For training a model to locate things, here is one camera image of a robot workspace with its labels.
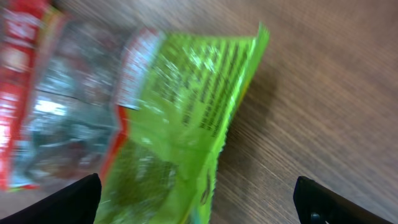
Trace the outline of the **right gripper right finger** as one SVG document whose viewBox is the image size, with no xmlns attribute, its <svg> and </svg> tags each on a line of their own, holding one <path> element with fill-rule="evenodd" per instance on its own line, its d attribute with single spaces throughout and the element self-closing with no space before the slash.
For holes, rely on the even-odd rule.
<svg viewBox="0 0 398 224">
<path fill-rule="evenodd" d="M 392 224 L 305 176 L 293 194 L 301 224 Z"/>
</svg>

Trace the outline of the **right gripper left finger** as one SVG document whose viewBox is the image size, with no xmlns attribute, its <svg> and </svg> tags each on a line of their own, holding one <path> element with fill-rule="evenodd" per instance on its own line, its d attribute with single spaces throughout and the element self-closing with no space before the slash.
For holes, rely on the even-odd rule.
<svg viewBox="0 0 398 224">
<path fill-rule="evenodd" d="M 93 224 L 101 199 L 97 173 L 1 219 L 1 224 Z"/>
</svg>

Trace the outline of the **green gummy candy bag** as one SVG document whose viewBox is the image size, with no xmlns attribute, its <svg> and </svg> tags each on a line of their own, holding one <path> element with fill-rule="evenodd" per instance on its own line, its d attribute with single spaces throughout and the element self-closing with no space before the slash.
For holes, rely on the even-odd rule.
<svg viewBox="0 0 398 224">
<path fill-rule="evenodd" d="M 96 223 L 208 223 L 229 123 L 269 40 L 55 23 L 10 155 L 12 189 L 99 174 Z"/>
</svg>

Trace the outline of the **red chocolate wafer bar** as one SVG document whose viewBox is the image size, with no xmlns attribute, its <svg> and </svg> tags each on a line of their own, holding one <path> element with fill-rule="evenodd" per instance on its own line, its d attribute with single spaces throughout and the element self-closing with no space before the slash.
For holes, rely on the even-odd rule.
<svg viewBox="0 0 398 224">
<path fill-rule="evenodd" d="M 1 189 L 9 188 L 12 152 L 30 97 L 39 33 L 50 1 L 3 1 L 1 9 Z"/>
</svg>

